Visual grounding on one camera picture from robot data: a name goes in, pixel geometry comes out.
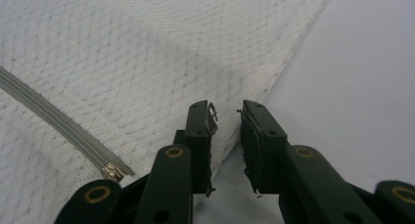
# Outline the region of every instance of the textured white fabric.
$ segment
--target textured white fabric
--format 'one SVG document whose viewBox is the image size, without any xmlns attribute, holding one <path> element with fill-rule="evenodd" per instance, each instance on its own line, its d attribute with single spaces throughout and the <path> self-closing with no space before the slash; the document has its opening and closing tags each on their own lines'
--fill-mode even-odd
<svg viewBox="0 0 415 224">
<path fill-rule="evenodd" d="M 188 106 L 208 99 L 219 117 L 217 171 L 237 140 L 235 110 L 243 99 L 263 100 L 325 2 L 0 0 L 0 66 L 136 178 L 184 128 Z M 0 97 L 0 222 L 53 222 L 71 193 L 99 174 L 42 119 Z"/>
</svg>

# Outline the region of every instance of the brass ring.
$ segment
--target brass ring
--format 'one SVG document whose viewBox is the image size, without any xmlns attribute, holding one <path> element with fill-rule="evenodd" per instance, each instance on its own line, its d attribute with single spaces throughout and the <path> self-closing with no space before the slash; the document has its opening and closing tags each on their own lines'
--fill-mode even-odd
<svg viewBox="0 0 415 224">
<path fill-rule="evenodd" d="M 170 148 L 165 151 L 165 154 L 168 157 L 181 157 L 183 155 L 183 150 L 181 148 Z"/>
<path fill-rule="evenodd" d="M 304 147 L 296 148 L 296 153 L 300 157 L 314 157 L 314 152 Z"/>
<path fill-rule="evenodd" d="M 91 197 L 92 193 L 96 191 L 104 191 L 104 194 L 97 198 Z M 101 202 L 104 199 L 106 199 L 110 195 L 110 193 L 111 193 L 111 190 L 109 187 L 98 186 L 98 187 L 89 189 L 89 191 L 85 193 L 85 196 L 83 196 L 83 198 L 89 203 L 96 203 L 96 202 Z"/>
<path fill-rule="evenodd" d="M 415 205 L 415 192 L 414 191 L 412 191 L 410 189 L 407 189 L 407 188 L 404 188 L 404 187 L 397 186 L 397 187 L 393 187 L 392 188 L 392 193 L 396 197 L 398 197 L 399 199 L 401 199 L 402 201 L 408 202 L 408 203 L 411 203 L 411 204 L 414 204 Z M 402 193 L 408 193 L 412 197 L 404 196 Z"/>
</svg>

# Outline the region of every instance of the white cloth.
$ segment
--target white cloth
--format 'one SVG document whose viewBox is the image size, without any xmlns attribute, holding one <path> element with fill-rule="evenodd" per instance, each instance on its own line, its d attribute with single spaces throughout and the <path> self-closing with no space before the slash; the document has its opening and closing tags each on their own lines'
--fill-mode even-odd
<svg viewBox="0 0 415 224">
<path fill-rule="evenodd" d="M 212 170 L 235 144 L 243 99 L 262 101 L 326 0 L 0 0 L 0 66 L 136 173 L 218 110 Z M 51 223 L 100 174 L 51 126 L 1 97 L 0 223 Z"/>
</svg>

